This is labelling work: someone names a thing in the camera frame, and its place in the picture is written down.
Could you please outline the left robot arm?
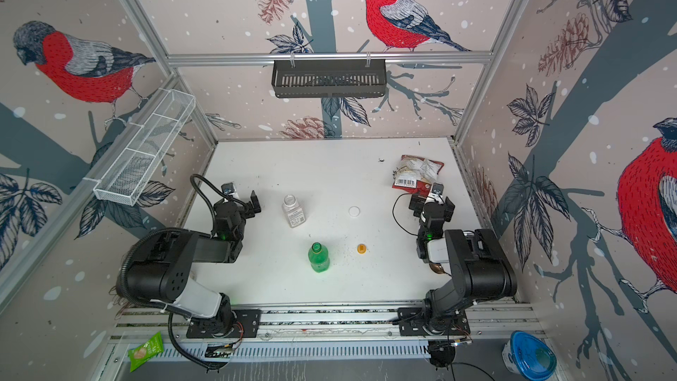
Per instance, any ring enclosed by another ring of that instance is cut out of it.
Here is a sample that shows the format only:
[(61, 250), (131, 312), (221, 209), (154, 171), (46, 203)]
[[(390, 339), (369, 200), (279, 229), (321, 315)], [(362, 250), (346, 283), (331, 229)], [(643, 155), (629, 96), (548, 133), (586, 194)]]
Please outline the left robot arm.
[(216, 187), (200, 174), (190, 176), (194, 191), (207, 204), (212, 223), (207, 232), (155, 230), (130, 248), (116, 281), (116, 292), (129, 303), (179, 315), (189, 323), (192, 339), (253, 336), (247, 321), (253, 310), (236, 312), (230, 298), (191, 276), (195, 263), (234, 264), (243, 249), (247, 220), (262, 212), (255, 192), (247, 201)]

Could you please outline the green plastic bottle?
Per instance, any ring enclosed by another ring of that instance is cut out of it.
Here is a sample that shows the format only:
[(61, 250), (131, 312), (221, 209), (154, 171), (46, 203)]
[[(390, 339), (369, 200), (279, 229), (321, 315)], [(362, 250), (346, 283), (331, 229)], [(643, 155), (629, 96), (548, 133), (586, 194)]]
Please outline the green plastic bottle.
[(331, 261), (329, 258), (329, 250), (322, 245), (322, 243), (315, 242), (311, 245), (308, 258), (311, 268), (316, 273), (322, 273), (329, 269)]

